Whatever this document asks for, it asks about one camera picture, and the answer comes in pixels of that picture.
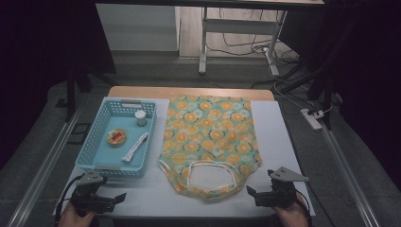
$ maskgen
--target blue plastic basket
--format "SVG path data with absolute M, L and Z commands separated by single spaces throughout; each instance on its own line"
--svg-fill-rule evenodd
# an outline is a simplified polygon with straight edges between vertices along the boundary
M 134 116 L 140 110 L 147 113 L 147 125 L 143 127 L 137 125 Z M 111 180 L 142 178 L 155 121 L 156 103 L 153 101 L 105 97 L 76 160 L 76 166 L 88 171 L 94 170 Z M 123 129 L 127 134 L 127 141 L 117 148 L 106 139 L 108 132 L 113 129 Z M 121 158 L 145 132 L 148 132 L 148 139 L 135 151 L 129 163 L 123 161 Z

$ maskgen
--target dark background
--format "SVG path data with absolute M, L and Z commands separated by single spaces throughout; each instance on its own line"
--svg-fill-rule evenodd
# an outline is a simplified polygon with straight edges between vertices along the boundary
M 312 72 L 327 63 L 350 21 L 357 22 L 329 72 L 319 77 L 334 75 L 334 92 L 343 101 L 342 116 L 400 189 L 401 3 L 364 3 L 363 7 L 326 13 L 289 12 L 280 39 L 300 54 Z
M 72 67 L 115 69 L 94 2 L 1 1 L 0 17 L 3 167 L 40 115 L 48 89 Z

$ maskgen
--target orange and white cloth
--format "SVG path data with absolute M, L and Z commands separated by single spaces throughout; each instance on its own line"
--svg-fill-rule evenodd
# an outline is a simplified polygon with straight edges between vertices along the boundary
M 238 97 L 178 96 L 170 99 L 159 164 L 174 188 L 190 197 L 224 197 L 243 188 L 262 163 L 251 102 Z M 233 183 L 215 188 L 190 184 L 191 169 L 227 169 Z

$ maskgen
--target metal rail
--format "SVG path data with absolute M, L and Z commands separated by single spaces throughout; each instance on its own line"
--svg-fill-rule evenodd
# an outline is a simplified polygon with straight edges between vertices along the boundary
M 336 137 L 334 136 L 333 132 L 330 131 L 325 125 L 323 125 L 323 136 L 326 140 L 327 145 L 330 147 L 333 158 L 340 169 L 342 178 L 348 186 L 348 190 L 356 201 L 357 209 L 359 210 L 360 215 L 362 216 L 362 219 L 365 222 L 366 226 L 380 226 L 377 218 L 375 217 L 375 213 L 365 196 L 365 193 L 362 191 L 359 184 L 357 183 L 357 179 L 341 151 Z
M 26 220 L 29 217 L 30 212 L 32 211 L 32 208 L 39 198 L 42 190 L 44 189 L 44 185 L 47 182 L 47 179 L 51 171 L 53 170 L 54 165 L 59 159 L 64 145 L 67 142 L 68 136 L 70 135 L 75 123 L 80 116 L 81 107 L 86 103 L 87 97 L 87 94 L 82 94 L 82 99 L 78 100 L 77 110 L 71 117 L 70 121 L 66 122 L 62 127 L 62 130 L 56 142 L 44 158 L 44 161 L 42 162 L 39 170 L 37 171 L 35 177 L 26 190 L 26 193 L 22 197 L 20 203 L 14 211 L 14 214 L 9 220 L 9 223 L 7 225 L 8 227 L 22 227 L 26 224 Z

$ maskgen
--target white container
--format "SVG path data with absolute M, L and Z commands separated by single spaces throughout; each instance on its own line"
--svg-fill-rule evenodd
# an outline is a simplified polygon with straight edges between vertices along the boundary
M 135 112 L 136 123 L 138 126 L 146 126 L 147 125 L 147 113 L 144 111 Z

